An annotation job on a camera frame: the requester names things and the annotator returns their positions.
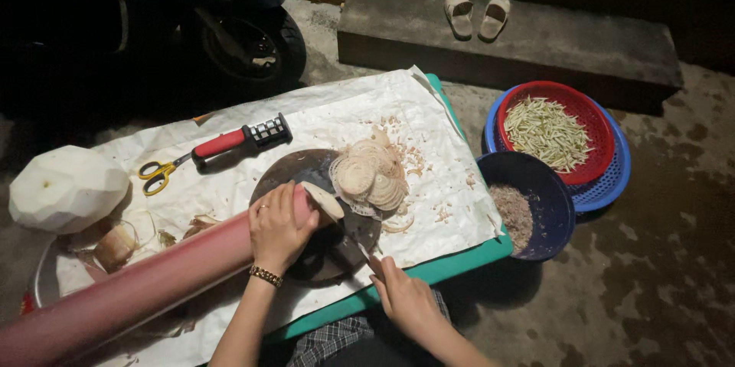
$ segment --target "concrete step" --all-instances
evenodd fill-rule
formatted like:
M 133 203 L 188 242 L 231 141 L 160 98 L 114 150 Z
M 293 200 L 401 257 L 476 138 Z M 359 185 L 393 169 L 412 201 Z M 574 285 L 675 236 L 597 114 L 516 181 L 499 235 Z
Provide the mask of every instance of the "concrete step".
M 505 28 L 484 43 L 476 32 L 489 0 L 471 1 L 475 34 L 457 41 L 444 0 L 345 0 L 340 61 L 385 70 L 416 64 L 443 80 L 503 90 L 552 80 L 641 113 L 659 113 L 683 85 L 663 24 L 511 0 Z

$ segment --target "hand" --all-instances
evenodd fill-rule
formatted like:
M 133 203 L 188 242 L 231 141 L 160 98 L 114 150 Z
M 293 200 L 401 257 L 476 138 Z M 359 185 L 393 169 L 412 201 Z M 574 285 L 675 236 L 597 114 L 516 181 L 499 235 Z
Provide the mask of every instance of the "hand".
M 254 265 L 279 277 L 299 258 L 319 222 L 319 212 L 314 210 L 301 228 L 296 227 L 295 186 L 293 181 L 281 184 L 258 199 L 248 213 Z
M 391 257 L 383 258 L 380 269 L 382 274 L 376 273 L 384 280 L 375 275 L 370 278 L 378 290 L 385 314 L 403 334 L 426 348 L 433 334 L 447 326 L 451 328 L 439 311 L 428 284 L 410 278 L 395 266 Z

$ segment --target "scissors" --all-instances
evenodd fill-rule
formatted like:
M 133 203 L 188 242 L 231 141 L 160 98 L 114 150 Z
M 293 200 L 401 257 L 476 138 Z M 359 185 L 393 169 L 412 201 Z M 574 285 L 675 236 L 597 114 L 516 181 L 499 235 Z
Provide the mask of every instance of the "scissors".
M 173 162 L 163 163 L 162 165 L 161 162 L 157 161 L 148 162 L 143 165 L 138 171 L 138 177 L 143 180 L 148 180 L 148 182 L 142 186 L 142 193 L 145 193 L 146 196 L 153 196 L 156 193 L 161 192 L 168 184 L 168 175 L 171 175 L 179 165 L 189 160 L 190 157 L 191 152 L 179 157 L 179 159 L 176 159 Z M 146 173 L 150 168 L 155 169 L 152 172 Z M 161 181 L 163 182 L 151 191 L 151 186 Z

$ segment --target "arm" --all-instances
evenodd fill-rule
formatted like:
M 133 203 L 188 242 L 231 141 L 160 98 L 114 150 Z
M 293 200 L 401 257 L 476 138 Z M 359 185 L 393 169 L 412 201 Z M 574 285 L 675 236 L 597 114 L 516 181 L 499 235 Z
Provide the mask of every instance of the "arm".
M 299 257 L 319 222 L 319 212 L 314 211 L 303 227 L 296 227 L 293 217 L 294 186 L 293 181 L 280 185 L 258 199 L 248 212 L 255 257 L 253 265 L 279 277 L 283 277 L 288 267 Z M 258 364 L 265 317 L 275 296 L 274 285 L 261 278 L 250 277 L 232 321 L 212 355 L 209 362 L 211 367 Z
M 380 263 L 378 277 L 371 275 L 388 318 L 409 338 L 446 365 L 497 367 L 446 320 L 428 285 L 410 278 L 391 257 Z

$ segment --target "white paper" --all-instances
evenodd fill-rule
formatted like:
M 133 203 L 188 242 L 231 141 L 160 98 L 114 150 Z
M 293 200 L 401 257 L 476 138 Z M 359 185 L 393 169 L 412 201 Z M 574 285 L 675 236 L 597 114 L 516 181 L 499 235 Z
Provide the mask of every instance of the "white paper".
M 278 112 L 285 115 L 293 132 L 291 144 L 245 159 L 215 175 L 199 175 L 189 161 L 170 175 L 163 191 L 151 197 L 142 194 L 144 181 L 137 177 L 142 164 L 174 160 L 222 132 L 274 118 Z M 411 205 L 404 218 L 413 216 L 414 223 L 404 233 L 382 233 L 379 240 L 382 252 L 393 256 L 405 268 L 500 235 L 500 215 L 485 190 L 470 149 L 449 118 L 444 103 L 416 67 L 294 90 L 272 99 L 223 109 L 200 127 L 194 121 L 179 121 L 142 130 L 96 149 L 121 164 L 133 183 L 132 196 L 129 204 L 123 206 L 121 218 L 135 226 L 140 241 L 145 244 L 136 252 L 134 262 L 161 250 L 155 237 L 157 230 L 165 230 L 180 240 L 194 215 L 207 214 L 225 220 L 246 209 L 260 177 L 281 157 L 308 148 L 342 148 L 369 138 L 373 124 L 380 125 L 381 118 L 391 117 L 400 121 L 390 125 L 391 142 L 400 138 L 408 147 L 416 147 L 425 159 L 425 168 L 422 176 L 407 176 L 410 188 L 407 201 Z M 451 215 L 439 219 L 442 210 Z M 89 282 L 88 276 L 80 281 L 86 274 L 71 268 L 73 263 L 69 259 L 59 259 L 57 264 L 61 290 L 69 291 Z M 355 274 L 355 282 L 317 289 L 285 283 L 271 309 L 266 330 L 277 329 L 369 286 L 369 274 L 371 271 L 365 266 Z M 237 289 L 238 282 L 228 282 L 225 288 Z M 221 300 L 205 297 L 207 305 L 212 307 L 204 311 L 206 314 L 192 332 L 128 349 L 128 338 L 122 338 L 115 345 L 126 354 L 108 360 L 105 365 L 124 365 L 130 362 L 129 357 L 136 357 L 140 365 L 207 362 L 237 308 L 238 295 L 221 295 L 225 296 Z

